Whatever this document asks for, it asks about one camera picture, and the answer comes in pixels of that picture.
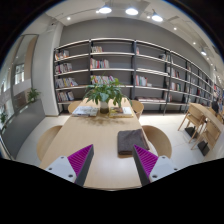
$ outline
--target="white ceiling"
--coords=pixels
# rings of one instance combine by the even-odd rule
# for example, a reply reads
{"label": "white ceiling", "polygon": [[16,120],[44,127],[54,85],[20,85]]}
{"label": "white ceiling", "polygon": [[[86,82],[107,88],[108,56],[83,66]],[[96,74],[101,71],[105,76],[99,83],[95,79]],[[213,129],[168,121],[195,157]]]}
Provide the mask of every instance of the white ceiling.
{"label": "white ceiling", "polygon": [[[109,14],[96,13],[96,10],[104,6],[104,4],[109,3],[112,8],[112,12]],[[125,9],[129,6],[133,6],[138,9],[139,14],[137,16],[130,16],[125,13]],[[151,18],[147,19],[147,15],[152,15],[154,9],[160,16],[163,17],[164,21],[162,23],[154,22]],[[60,4],[55,5],[50,10],[46,11],[46,14],[42,15],[42,19],[39,18],[34,23],[39,26],[40,31],[44,29],[44,26],[49,25],[49,22],[60,21],[65,26],[69,26],[74,23],[92,20],[92,19],[103,19],[107,17],[124,17],[124,18],[134,18],[149,23],[153,23],[170,32],[175,33],[200,52],[200,46],[205,47],[205,51],[209,60],[207,62],[209,65],[212,63],[216,66],[216,75],[222,80],[224,84],[224,64],[221,57],[215,52],[212,46],[214,44],[209,39],[209,37],[203,32],[203,30],[192,21],[185,13],[178,10],[173,5],[162,1],[162,0],[67,0]],[[34,28],[30,26],[26,30],[32,32]]]}

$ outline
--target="wooden table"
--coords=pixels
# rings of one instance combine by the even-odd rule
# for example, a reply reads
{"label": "wooden table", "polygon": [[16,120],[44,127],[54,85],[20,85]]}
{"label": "wooden table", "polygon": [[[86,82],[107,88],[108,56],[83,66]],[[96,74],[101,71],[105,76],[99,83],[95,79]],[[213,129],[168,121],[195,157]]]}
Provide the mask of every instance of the wooden table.
{"label": "wooden table", "polygon": [[[80,106],[97,106],[92,101],[85,102]],[[123,100],[122,106],[130,107],[128,100]],[[139,128],[141,124],[136,115],[133,118],[109,118],[98,111],[97,117],[70,117],[49,146],[40,168],[45,169],[61,155],[69,156],[93,144],[94,156],[84,187],[104,190],[141,187],[133,156],[118,155],[117,147],[119,131]]]}
{"label": "wooden table", "polygon": [[208,118],[218,129],[220,132],[223,131],[223,124],[219,121],[219,119],[212,114],[211,111],[209,111],[206,107],[202,106],[201,104],[198,103],[190,103],[193,107],[197,108],[198,110],[201,111],[201,113],[204,114],[206,118]]}

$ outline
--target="wooden chair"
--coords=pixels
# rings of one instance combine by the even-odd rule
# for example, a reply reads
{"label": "wooden chair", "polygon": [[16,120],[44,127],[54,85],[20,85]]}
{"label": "wooden chair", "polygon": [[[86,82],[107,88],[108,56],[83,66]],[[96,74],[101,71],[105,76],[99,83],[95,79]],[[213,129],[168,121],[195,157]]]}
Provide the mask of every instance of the wooden chair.
{"label": "wooden chair", "polygon": [[204,132],[196,140],[195,144],[192,146],[191,149],[193,149],[194,146],[198,142],[202,141],[203,139],[205,139],[207,141],[208,145],[210,146],[209,148],[213,149],[217,140],[218,140],[218,138],[219,138],[220,133],[221,132],[219,131],[219,129],[216,128],[216,126],[211,121],[208,121]]}
{"label": "wooden chair", "polygon": [[216,115],[216,112],[215,112],[211,107],[209,107],[208,110],[209,110],[210,112],[212,112],[214,115]]}
{"label": "wooden chair", "polygon": [[37,156],[40,161],[42,161],[45,153],[47,152],[47,149],[49,148],[51,142],[57,135],[57,133],[62,128],[62,125],[54,126],[47,131],[44,132],[43,135],[41,135],[38,143],[37,143]]}
{"label": "wooden chair", "polygon": [[144,105],[138,100],[132,100],[131,102],[132,102],[132,108],[136,114],[136,117],[139,119],[142,114],[142,111],[144,110]]}
{"label": "wooden chair", "polygon": [[82,101],[75,101],[68,106],[68,112],[72,114],[72,112],[79,106]]}
{"label": "wooden chair", "polygon": [[217,114],[217,118],[221,123],[223,123],[222,116],[220,114]]}
{"label": "wooden chair", "polygon": [[193,123],[193,125],[196,126],[195,132],[192,135],[191,139],[189,140],[189,143],[190,143],[191,140],[194,138],[198,128],[201,125],[198,136],[200,135],[200,132],[202,130],[202,127],[204,126],[206,117],[198,109],[196,109],[195,107],[190,105],[183,122],[181,123],[180,127],[178,128],[178,131],[180,130],[181,126],[183,125],[185,119],[189,120],[187,127],[189,127],[190,123]]}
{"label": "wooden chair", "polygon": [[165,155],[170,158],[172,147],[167,135],[160,129],[150,125],[143,125],[142,129],[145,132],[148,141],[155,147],[158,156]]}

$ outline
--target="potted plant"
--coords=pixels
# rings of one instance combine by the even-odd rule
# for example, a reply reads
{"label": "potted plant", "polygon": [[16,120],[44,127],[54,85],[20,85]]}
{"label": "potted plant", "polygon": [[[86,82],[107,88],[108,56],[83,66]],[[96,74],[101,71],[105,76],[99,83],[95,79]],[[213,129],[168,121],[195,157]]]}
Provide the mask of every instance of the potted plant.
{"label": "potted plant", "polygon": [[1,123],[2,123],[3,126],[5,124],[5,121],[6,121],[7,117],[8,117],[8,114],[6,114],[5,112],[1,113]]}
{"label": "potted plant", "polygon": [[31,88],[30,92],[27,92],[28,102],[33,103],[36,101],[37,96],[39,96],[40,92],[37,92],[37,89]]}
{"label": "potted plant", "polygon": [[117,103],[118,106],[121,107],[122,98],[126,98],[129,100],[130,104],[132,105],[131,100],[127,96],[122,94],[120,86],[123,84],[120,83],[117,78],[114,78],[114,81],[109,81],[109,83],[105,83],[102,76],[100,76],[100,78],[102,80],[102,83],[104,84],[94,83],[94,84],[88,85],[86,87],[85,92],[88,89],[90,90],[85,94],[83,99],[88,98],[87,102],[92,100],[93,102],[96,103],[96,105],[100,103],[100,113],[102,114],[106,114],[109,112],[109,107],[108,107],[109,100],[113,100],[114,105],[116,105]]}

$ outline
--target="bookshelf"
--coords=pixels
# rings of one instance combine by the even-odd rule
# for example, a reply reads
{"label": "bookshelf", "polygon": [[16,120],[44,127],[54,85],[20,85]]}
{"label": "bookshelf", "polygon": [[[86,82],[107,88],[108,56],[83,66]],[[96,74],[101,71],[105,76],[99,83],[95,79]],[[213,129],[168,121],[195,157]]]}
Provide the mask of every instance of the bookshelf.
{"label": "bookshelf", "polygon": [[[69,55],[56,59],[56,53],[65,55],[66,51]],[[64,63],[72,69],[56,74],[56,66]],[[57,101],[60,112],[82,99],[91,76],[104,72],[104,76],[118,78],[125,85],[121,86],[123,94],[141,101],[144,112],[185,113],[190,102],[210,106],[213,100],[214,84],[200,67],[170,49],[141,40],[96,38],[73,42],[54,49],[53,64],[54,83],[73,78],[78,84],[63,88],[55,85],[57,100],[58,92],[71,91],[74,96],[73,100]]]}

